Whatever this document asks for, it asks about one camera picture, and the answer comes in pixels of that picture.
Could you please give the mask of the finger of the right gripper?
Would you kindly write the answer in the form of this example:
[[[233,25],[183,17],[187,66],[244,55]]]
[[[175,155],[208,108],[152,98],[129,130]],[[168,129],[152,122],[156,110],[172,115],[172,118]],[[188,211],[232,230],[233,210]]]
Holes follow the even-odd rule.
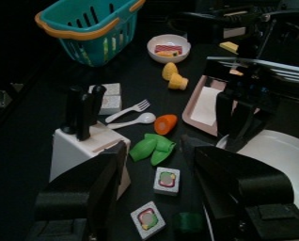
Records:
[[[224,137],[229,132],[232,104],[232,98],[220,92],[216,97],[217,137]]]
[[[241,138],[245,134],[247,128],[252,122],[253,113],[256,111],[256,105],[251,103],[239,102],[236,104],[231,125],[227,136],[225,149],[236,152],[240,146]]]

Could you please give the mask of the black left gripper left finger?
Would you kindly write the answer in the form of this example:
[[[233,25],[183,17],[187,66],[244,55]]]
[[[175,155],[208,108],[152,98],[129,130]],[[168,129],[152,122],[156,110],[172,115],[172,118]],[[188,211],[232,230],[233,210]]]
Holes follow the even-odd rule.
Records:
[[[120,141],[49,182],[25,241],[109,241],[125,154]]]

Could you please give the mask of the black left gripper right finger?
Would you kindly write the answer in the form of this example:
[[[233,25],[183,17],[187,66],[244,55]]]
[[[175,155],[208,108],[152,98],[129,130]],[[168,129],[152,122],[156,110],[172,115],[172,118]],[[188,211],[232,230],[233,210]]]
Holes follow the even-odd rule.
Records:
[[[181,136],[213,241],[299,241],[292,183],[264,162]]]

